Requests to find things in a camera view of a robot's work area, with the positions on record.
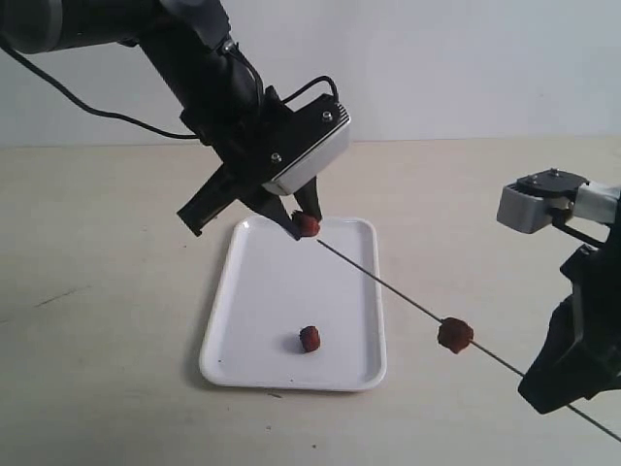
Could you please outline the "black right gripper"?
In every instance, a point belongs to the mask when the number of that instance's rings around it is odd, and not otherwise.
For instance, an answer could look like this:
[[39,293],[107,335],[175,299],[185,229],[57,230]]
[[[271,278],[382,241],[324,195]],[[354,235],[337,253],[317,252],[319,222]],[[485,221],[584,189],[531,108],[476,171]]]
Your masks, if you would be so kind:
[[620,388],[620,249],[579,248],[560,268],[572,293],[553,311],[518,386],[540,414]]

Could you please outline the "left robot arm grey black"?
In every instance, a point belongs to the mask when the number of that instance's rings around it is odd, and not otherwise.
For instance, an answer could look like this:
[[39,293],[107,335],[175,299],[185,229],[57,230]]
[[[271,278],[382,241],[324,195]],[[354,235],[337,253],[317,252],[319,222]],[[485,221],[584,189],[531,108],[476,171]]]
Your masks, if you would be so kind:
[[139,47],[179,100],[187,138],[212,148],[218,170],[180,209],[195,234],[234,202],[292,237],[313,237],[322,213],[319,145],[340,120],[336,91],[292,110],[233,40],[217,1],[5,1],[1,47],[34,53],[119,43]]

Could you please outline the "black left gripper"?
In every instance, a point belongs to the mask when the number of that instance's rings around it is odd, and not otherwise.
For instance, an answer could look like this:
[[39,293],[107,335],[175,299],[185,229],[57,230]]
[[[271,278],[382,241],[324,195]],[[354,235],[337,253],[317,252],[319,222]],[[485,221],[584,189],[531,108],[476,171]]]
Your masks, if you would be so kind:
[[[301,230],[285,210],[280,197],[267,191],[262,184],[270,170],[267,154],[269,141],[295,112],[278,97],[275,89],[267,89],[263,107],[236,121],[209,115],[206,110],[186,109],[181,120],[202,143],[213,148],[222,161],[193,197],[178,210],[188,229],[200,236],[203,228],[233,202],[240,201],[253,212],[271,220],[294,241],[302,238]],[[294,197],[301,212],[322,220],[317,177],[300,187]]]

